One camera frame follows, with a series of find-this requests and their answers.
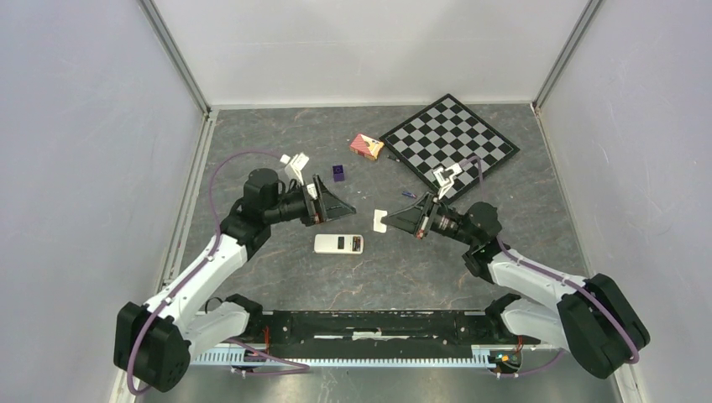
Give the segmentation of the white battery cover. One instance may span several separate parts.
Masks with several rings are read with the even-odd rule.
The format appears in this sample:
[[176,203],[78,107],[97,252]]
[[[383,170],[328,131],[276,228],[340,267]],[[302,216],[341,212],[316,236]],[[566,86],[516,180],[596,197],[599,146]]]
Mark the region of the white battery cover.
[[376,233],[386,233],[387,225],[382,222],[382,219],[387,217],[386,210],[374,209],[373,216],[373,231]]

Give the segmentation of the red and white remote control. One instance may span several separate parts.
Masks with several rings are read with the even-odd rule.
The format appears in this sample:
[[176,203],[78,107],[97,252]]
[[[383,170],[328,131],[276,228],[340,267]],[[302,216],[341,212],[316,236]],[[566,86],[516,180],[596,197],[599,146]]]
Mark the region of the red and white remote control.
[[358,234],[317,234],[313,250],[317,254],[362,254],[364,238]]

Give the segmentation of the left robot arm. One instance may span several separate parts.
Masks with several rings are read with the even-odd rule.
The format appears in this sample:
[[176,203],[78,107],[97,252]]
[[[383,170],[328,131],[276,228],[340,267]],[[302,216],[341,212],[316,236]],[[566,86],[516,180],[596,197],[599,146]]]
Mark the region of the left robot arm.
[[287,187],[274,170],[253,170],[243,195],[219,222],[202,253],[170,284],[144,304],[126,303],[118,312],[114,364],[160,392],[173,389],[198,355],[232,337],[257,340],[263,318],[246,303],[225,301],[201,317],[213,292],[248,263],[271,235],[271,227],[299,220],[310,227],[356,212],[330,192],[318,175]]

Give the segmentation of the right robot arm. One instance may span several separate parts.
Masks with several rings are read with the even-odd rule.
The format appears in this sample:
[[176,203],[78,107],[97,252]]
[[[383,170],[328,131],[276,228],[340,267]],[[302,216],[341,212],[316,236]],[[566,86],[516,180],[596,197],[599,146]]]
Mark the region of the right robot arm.
[[599,379],[635,364],[651,336],[615,281],[607,275],[570,275],[524,257],[499,237],[496,208],[475,202],[457,212],[427,193],[398,212],[374,214],[374,228],[399,229],[418,239],[430,233],[459,241],[469,273],[510,294],[493,302],[484,323],[487,336],[505,343],[528,336],[570,353]]

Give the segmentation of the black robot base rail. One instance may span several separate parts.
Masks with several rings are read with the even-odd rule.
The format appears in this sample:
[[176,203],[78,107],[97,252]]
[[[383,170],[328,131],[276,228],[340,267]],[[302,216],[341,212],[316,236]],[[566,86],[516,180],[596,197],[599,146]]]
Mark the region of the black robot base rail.
[[487,311],[262,311],[237,343],[220,343],[195,365],[237,369],[288,360],[310,367],[484,368],[540,340],[516,336]]

